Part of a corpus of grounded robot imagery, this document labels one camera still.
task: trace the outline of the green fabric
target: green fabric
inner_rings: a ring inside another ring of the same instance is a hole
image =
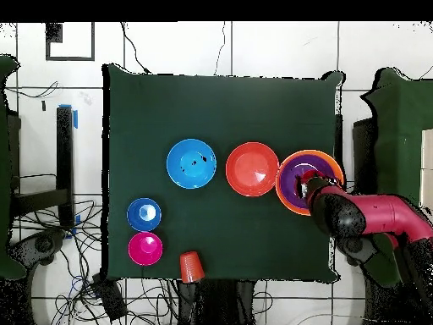
[[[395,69],[383,69],[366,97],[377,114],[375,144],[377,192],[398,194],[419,205],[422,131],[433,128],[433,81],[405,80]],[[365,268],[381,285],[400,281],[392,246],[383,235],[374,238],[383,257]]]
[[[325,80],[129,74],[109,65],[110,146],[108,275],[180,278],[179,256],[198,251],[207,278],[279,278],[330,283],[329,238],[311,218],[290,212],[272,190],[244,197],[225,176],[230,152],[246,141],[270,146],[280,162],[299,150],[332,154],[335,91]],[[166,170],[171,147],[203,140],[216,154],[216,174],[198,190],[174,184]],[[161,260],[149,267],[128,256],[126,211],[139,197],[162,209],[154,230]]]
[[[12,165],[9,158],[9,139],[6,96],[4,86],[6,79],[18,68],[16,61],[9,56],[0,56],[0,278],[19,279],[26,275],[25,268],[9,258],[6,248],[11,236],[10,232],[10,180]]]

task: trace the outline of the red cup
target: red cup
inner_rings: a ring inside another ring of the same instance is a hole
[[[189,251],[180,255],[180,273],[182,281],[186,284],[197,282],[205,277],[196,251]]]

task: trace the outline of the white tile floor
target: white tile floor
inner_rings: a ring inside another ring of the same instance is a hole
[[[371,115],[359,96],[371,88],[375,72],[396,66],[407,76],[419,78],[433,65],[432,30],[421,23],[226,21],[225,46],[216,70],[218,51],[224,42],[223,23],[129,23],[126,32],[136,46],[138,59],[154,74],[213,75],[216,72],[218,75],[320,78],[327,71],[343,71],[347,76],[343,84],[342,113],[348,180],[354,179],[353,123]],[[55,108],[60,103],[71,104],[79,114],[79,128],[74,130],[76,200],[101,204],[101,65],[118,63],[131,72],[141,72],[141,67],[135,61],[133,48],[124,40],[119,23],[96,23],[95,28],[94,62],[47,62],[43,24],[0,24],[0,53],[14,55],[20,63],[18,74],[8,78],[7,87],[17,90],[18,86],[19,91],[30,95],[41,93],[54,81],[62,87],[44,98],[45,112],[41,109],[41,99],[17,96],[6,90],[9,107],[19,110],[22,118],[22,175],[56,173]],[[63,43],[52,44],[53,56],[90,56],[89,52],[90,23],[65,23]],[[27,179],[22,191],[53,186],[54,179],[50,177]],[[100,218],[93,218],[92,222],[98,225]],[[25,237],[33,232],[22,229],[21,235]],[[13,240],[18,238],[16,230]],[[95,249],[85,253],[91,274],[101,265],[97,242],[92,247]],[[71,263],[70,270],[79,274],[78,253],[72,240],[65,240],[63,252]],[[338,251],[335,265],[341,280],[334,285],[270,281],[267,290],[274,298],[273,305],[266,314],[256,316],[258,325],[359,325],[357,318],[330,317],[332,312],[355,317],[364,312],[364,280],[359,269],[350,267]],[[154,284],[157,282],[150,280],[121,281],[131,311],[155,313],[153,306],[158,290],[149,293],[150,300],[134,300],[143,293],[142,285],[150,289]],[[57,255],[48,267],[38,267],[32,290],[37,325],[50,325],[56,305],[60,308],[64,303],[64,299],[62,303],[55,298],[68,295],[70,286],[71,277],[63,256]],[[265,283],[259,282],[255,291],[264,288]],[[264,308],[264,300],[259,298],[254,300],[255,311]],[[90,318],[90,313],[82,317]],[[168,325],[167,317],[162,320],[163,325]],[[99,322],[110,325],[107,319]],[[74,325],[95,323],[74,321]],[[128,316],[112,325],[149,323]]]

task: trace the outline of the small blue bowl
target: small blue bowl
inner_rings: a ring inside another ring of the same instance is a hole
[[[217,170],[213,150],[201,140],[181,140],[167,156],[167,171],[172,181],[192,190],[206,185]]]
[[[139,198],[129,205],[126,218],[133,229],[149,232],[161,222],[161,208],[150,198]]]

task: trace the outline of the pink bowl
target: pink bowl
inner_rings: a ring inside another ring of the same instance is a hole
[[[162,242],[151,232],[140,232],[129,241],[128,253],[133,262],[151,266],[161,258]]]

